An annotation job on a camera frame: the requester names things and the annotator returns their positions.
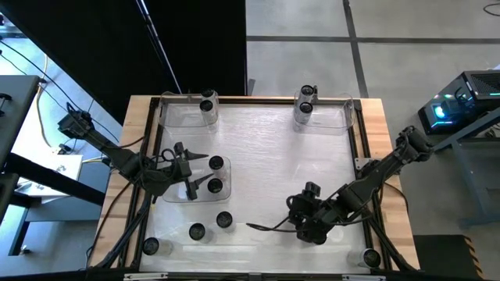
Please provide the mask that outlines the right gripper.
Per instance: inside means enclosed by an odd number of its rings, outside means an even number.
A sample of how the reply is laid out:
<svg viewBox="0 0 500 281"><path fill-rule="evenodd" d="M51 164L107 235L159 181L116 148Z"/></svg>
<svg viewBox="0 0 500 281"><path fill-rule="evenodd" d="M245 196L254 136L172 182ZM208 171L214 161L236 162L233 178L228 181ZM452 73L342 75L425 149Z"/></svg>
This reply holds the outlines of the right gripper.
<svg viewBox="0 0 500 281"><path fill-rule="evenodd" d="M323 221L323 216L331 210L333 196L320 199L320 191L319 185L307 182L303 194L295 194L287 198L287 221L298 231L296 237L303 242L315 245L321 245L327 241L327 235L321 231L330 231L333 228L332 221Z"/></svg>

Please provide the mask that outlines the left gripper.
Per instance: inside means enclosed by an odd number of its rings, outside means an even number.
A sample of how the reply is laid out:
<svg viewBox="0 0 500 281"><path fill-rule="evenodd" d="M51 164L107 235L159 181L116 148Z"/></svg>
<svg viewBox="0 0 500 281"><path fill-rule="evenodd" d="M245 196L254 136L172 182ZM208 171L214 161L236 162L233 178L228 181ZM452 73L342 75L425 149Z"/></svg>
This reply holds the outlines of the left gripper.
<svg viewBox="0 0 500 281"><path fill-rule="evenodd" d="M173 146L173 151L177 157L175 158L165 158L163 160L170 164L169 167L164 168L166 178L162 181L167 186L173 185L175 183L185 183L186 184L186 194L189 201L193 201L198 198L197 190L199 186L213 176L212 173L209 175L200 177L194 181L190 181L189 177L192 175L189 161L198 160L202 158L207 158L207 154L197 154L186 149L182 142L177 142Z"/></svg>

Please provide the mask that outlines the computer case with lights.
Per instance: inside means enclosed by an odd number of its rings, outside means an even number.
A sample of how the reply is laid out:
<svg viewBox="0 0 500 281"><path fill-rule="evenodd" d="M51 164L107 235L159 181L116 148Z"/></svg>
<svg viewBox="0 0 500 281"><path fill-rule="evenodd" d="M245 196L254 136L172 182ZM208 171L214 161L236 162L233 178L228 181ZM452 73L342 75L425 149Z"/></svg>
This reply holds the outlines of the computer case with lights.
<svg viewBox="0 0 500 281"><path fill-rule="evenodd" d="M433 96L418 116L425 134L452 134L498 107L500 69L470 70Z"/></svg>

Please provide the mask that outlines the black crate hazard stripes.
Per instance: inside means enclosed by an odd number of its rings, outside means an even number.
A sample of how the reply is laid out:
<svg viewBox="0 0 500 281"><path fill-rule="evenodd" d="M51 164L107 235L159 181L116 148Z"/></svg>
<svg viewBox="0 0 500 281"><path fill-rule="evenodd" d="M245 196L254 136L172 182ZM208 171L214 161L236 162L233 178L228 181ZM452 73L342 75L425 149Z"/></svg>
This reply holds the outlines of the black crate hazard stripes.
<svg viewBox="0 0 500 281"><path fill-rule="evenodd" d="M436 276L485 279L473 241L464 235L415 235L420 268Z"/></svg>

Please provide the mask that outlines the clear plastic bin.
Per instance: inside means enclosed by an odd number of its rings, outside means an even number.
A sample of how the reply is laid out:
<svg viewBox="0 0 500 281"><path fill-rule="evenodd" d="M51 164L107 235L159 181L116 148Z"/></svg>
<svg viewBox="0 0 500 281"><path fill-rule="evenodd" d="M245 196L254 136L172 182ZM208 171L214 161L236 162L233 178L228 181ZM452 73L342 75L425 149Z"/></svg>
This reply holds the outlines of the clear plastic bin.
<svg viewBox="0 0 500 281"><path fill-rule="evenodd" d="M294 96L294 110L298 104L297 91ZM315 94L312 102L312 116L307 124L295 121L293 111L293 129L296 133L342 135L354 124L354 100L349 94L340 94L332 99L319 98Z"/></svg>
<svg viewBox="0 0 500 281"><path fill-rule="evenodd" d="M190 181L194 181L200 177L209 175L210 173L213 174L212 177L204 181L200 186L199 189L197 190L197 195L198 198L189 201L187 194L186 194L186 184L185 183L175 183L174 185L170 186L166 192L163 194L162 199L166 202L169 203L199 203L199 202L213 202L213 201L224 201L229 198L231 195L231 163L230 159L221 156L224 158L226 161L226 166L227 166L227 176L225 178L222 178L221 180L224 181L227 184L227 192L223 195L212 195L208 192L207 189L207 183L209 182L210 179L212 178L217 178L214 176L212 170L209 168L209 160L210 158L202 158L198 160L192 160L190 161L190 168L192 171L192 175L189 177Z"/></svg>
<svg viewBox="0 0 500 281"><path fill-rule="evenodd" d="M159 124L172 135L215 133L218 120L209 126L205 124L199 108L201 102L201 94L162 93L159 98ZM219 119L219 103L216 107Z"/></svg>

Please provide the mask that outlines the black partition panel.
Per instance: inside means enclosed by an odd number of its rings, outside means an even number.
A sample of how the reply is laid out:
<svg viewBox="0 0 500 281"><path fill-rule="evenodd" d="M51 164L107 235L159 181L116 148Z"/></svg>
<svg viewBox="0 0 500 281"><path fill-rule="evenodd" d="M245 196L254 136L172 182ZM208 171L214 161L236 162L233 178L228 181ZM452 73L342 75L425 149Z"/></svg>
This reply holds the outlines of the black partition panel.
<svg viewBox="0 0 500 281"><path fill-rule="evenodd" d="M181 94L246 94L245 0L145 3ZM0 0L0 13L119 123L133 95L175 91L135 0Z"/></svg>

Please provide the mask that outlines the silver partition pole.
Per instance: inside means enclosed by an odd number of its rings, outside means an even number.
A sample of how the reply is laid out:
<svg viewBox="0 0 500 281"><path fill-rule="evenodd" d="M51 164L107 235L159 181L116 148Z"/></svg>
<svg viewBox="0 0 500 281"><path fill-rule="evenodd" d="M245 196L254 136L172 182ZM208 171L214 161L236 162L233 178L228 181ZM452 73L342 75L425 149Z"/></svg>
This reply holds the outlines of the silver partition pole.
<svg viewBox="0 0 500 281"><path fill-rule="evenodd" d="M135 1L140 10L142 18L144 19L146 29L148 30L148 36L155 50L155 53L159 57L159 61L162 64L162 67L164 68L164 72L168 78L168 81L170 81L173 84L173 88L175 89L174 93L181 94L182 89L176 78L175 72L173 71L173 68L170 64L165 48L163 47L163 44L160 41L159 35L152 21L152 18L150 17L145 0L135 0Z"/></svg>

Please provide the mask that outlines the grey metal workbench frame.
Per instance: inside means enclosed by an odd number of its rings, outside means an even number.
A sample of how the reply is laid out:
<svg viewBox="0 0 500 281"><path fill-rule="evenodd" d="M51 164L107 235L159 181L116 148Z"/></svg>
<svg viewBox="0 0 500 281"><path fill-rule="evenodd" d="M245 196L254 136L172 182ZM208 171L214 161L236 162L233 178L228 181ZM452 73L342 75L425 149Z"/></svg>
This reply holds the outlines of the grey metal workbench frame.
<svg viewBox="0 0 500 281"><path fill-rule="evenodd" d="M462 229L500 222L500 137L478 137L500 123L500 108L464 127L434 146L438 153L451 148L476 215L459 220Z"/></svg>

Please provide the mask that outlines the silver mounting bracket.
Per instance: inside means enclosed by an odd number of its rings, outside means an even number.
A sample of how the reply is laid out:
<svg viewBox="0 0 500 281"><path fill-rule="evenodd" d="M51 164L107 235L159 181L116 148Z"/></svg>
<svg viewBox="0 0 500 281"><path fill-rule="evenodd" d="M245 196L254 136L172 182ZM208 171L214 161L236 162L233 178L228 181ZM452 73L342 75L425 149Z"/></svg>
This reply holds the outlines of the silver mounting bracket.
<svg viewBox="0 0 500 281"><path fill-rule="evenodd" d="M134 272L125 274L123 281L154 281L168 278L169 274L166 272Z"/></svg>
<svg viewBox="0 0 500 281"><path fill-rule="evenodd" d="M341 280L342 281L387 281L385 276L354 275L354 274L342 275Z"/></svg>

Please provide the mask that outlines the white cardboard box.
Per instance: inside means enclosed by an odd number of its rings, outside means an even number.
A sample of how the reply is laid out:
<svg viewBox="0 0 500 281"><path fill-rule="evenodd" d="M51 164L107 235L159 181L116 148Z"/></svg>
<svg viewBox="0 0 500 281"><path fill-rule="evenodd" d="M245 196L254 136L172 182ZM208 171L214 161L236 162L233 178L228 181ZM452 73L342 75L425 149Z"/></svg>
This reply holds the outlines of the white cardboard box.
<svg viewBox="0 0 500 281"><path fill-rule="evenodd" d="M34 162L45 168L51 169L59 174L69 177L70 179L77 180L80 175L82 166L82 155L46 155L44 157L37 157ZM42 200L53 199L56 197L67 197L67 194L35 183L26 178L21 177L17 183L17 192L26 194L31 197L41 197Z"/></svg>

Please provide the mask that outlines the black-capped vial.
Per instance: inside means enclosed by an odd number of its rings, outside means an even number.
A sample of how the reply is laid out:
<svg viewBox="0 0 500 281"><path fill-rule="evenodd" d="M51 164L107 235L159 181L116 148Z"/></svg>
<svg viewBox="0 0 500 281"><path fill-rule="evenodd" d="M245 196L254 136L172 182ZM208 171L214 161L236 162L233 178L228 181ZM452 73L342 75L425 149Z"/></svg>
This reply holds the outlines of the black-capped vial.
<svg viewBox="0 0 500 281"><path fill-rule="evenodd" d="M214 105L218 104L219 103L219 95L218 93L213 90L213 89L205 89L202 93L201 93L201 96L202 96L202 100L203 101L210 101L212 102Z"/></svg>
<svg viewBox="0 0 500 281"><path fill-rule="evenodd" d="M304 85L301 87L298 93L298 103L301 104L303 102L311 103L315 96L315 88L311 85Z"/></svg>
<svg viewBox="0 0 500 281"><path fill-rule="evenodd" d="M227 166L226 161L223 157L219 155L214 155L209 160L209 168L212 170L212 173L217 178L225 178L227 176Z"/></svg>
<svg viewBox="0 0 500 281"><path fill-rule="evenodd" d="M219 178L212 178L207 183L207 189L212 195L223 195L227 192L227 184Z"/></svg>
<svg viewBox="0 0 500 281"><path fill-rule="evenodd" d="M199 243L207 244L213 240L213 231L204 224L197 222L190 226L188 230L189 237Z"/></svg>
<svg viewBox="0 0 500 281"><path fill-rule="evenodd" d="M148 256L168 256L173 252L170 240L149 237L142 244L142 252Z"/></svg>

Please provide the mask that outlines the dark grey desk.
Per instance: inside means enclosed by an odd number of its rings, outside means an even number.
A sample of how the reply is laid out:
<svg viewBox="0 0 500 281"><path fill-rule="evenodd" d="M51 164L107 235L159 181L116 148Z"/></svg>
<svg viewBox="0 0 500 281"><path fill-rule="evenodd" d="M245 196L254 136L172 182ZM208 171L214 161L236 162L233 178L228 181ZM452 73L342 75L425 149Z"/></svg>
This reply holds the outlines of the dark grey desk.
<svg viewBox="0 0 500 281"><path fill-rule="evenodd" d="M89 187L12 153L40 80L39 76L0 75L0 224L10 205L24 208L9 249L10 256L21 254L32 222L97 220L105 199L103 187ZM43 204L39 197L16 191L21 177L66 196Z"/></svg>

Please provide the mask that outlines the black aluminium table frame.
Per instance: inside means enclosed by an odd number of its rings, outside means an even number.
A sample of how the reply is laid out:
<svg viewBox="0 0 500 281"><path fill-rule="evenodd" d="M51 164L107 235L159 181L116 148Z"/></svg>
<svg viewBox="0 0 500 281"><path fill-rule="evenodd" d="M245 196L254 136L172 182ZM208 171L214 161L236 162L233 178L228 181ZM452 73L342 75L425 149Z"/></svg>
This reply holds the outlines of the black aluminium table frame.
<svg viewBox="0 0 500 281"><path fill-rule="evenodd" d="M154 98L154 95L133 95L130 98L124 124L120 131L121 144L128 144L143 135L148 123L151 100ZM264 106L271 104L287 105L292 102L292 98L223 96L222 101L233 104ZM388 155L394 147L392 141L395 140L395 135L388 126L382 100L379 98L360 98L358 101L362 108L368 148L363 149L358 144L357 149L377 158ZM101 261L118 240L126 225L128 209L138 210L138 204L132 201L135 195L131 189L121 194L112 208L109 207L125 184L126 181L122 176L116 172L112 173L98 223L104 228L89 259L91 265L96 265ZM401 191L399 177L393 176L390 178L388 185L384 188L384 198L381 205L384 228L391 242L406 261L410 265L419 268L420 263L413 240L409 215L405 209L407 204L400 194Z"/></svg>

